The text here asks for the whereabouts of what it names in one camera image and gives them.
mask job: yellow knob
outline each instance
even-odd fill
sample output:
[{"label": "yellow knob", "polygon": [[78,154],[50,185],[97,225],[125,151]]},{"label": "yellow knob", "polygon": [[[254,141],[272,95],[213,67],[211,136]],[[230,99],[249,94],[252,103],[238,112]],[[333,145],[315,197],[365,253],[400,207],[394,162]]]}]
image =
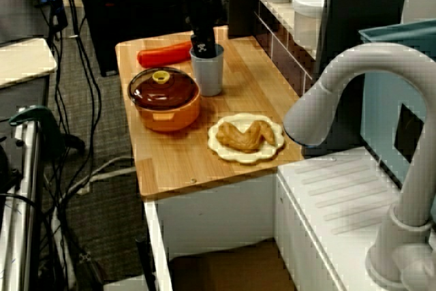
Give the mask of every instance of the yellow knob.
[{"label": "yellow knob", "polygon": [[162,85],[163,83],[168,82],[168,80],[170,79],[170,73],[168,73],[167,71],[157,71],[153,73],[152,77],[155,82]]}]

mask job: white plate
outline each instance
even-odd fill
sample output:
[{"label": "white plate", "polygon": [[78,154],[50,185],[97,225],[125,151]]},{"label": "white plate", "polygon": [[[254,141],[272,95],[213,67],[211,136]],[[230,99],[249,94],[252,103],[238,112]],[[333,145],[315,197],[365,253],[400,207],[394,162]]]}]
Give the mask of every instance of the white plate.
[{"label": "white plate", "polygon": [[[223,146],[215,137],[219,126],[224,122],[233,124],[239,131],[244,133],[254,121],[265,121],[271,126],[275,136],[275,147],[264,141],[259,151],[256,151],[255,153],[243,153],[242,151]],[[258,160],[268,159],[275,155],[277,149],[280,149],[285,143],[282,131],[281,126],[271,121],[268,117],[244,112],[233,116],[223,117],[217,124],[212,126],[208,131],[209,140],[207,145],[222,159],[235,160],[242,164],[252,164]]]}]

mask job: gray faucet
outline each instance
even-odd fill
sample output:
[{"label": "gray faucet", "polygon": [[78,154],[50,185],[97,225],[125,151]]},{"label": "gray faucet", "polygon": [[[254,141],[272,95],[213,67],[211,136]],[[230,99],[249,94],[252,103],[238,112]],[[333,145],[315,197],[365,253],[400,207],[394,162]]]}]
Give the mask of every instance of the gray faucet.
[{"label": "gray faucet", "polygon": [[436,62],[399,44],[350,48],[333,59],[320,79],[290,108],[283,126],[298,144],[321,144],[344,88],[356,76],[374,71],[396,74],[415,86],[425,101],[427,115],[399,201],[389,209],[368,251],[367,272],[387,290],[436,291],[436,253],[428,244],[430,210],[436,195]]}]

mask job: chicken wing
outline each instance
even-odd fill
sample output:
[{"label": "chicken wing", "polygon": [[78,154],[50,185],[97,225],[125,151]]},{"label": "chicken wing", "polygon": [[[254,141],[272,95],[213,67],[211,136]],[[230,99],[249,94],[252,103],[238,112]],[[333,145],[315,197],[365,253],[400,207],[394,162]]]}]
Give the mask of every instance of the chicken wing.
[{"label": "chicken wing", "polygon": [[216,138],[223,146],[246,153],[257,151],[264,139],[275,146],[274,132],[265,121],[254,121],[245,133],[233,124],[224,122],[218,127]]}]

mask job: plastic cup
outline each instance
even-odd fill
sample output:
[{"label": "plastic cup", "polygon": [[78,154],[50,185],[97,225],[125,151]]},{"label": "plastic cup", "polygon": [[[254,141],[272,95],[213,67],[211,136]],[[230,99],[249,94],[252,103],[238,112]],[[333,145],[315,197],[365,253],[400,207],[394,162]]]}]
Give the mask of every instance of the plastic cup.
[{"label": "plastic cup", "polygon": [[189,51],[194,79],[200,86],[200,94],[205,97],[217,95],[223,88],[224,48],[215,44],[215,50],[217,56],[213,58],[198,58],[193,49]]}]

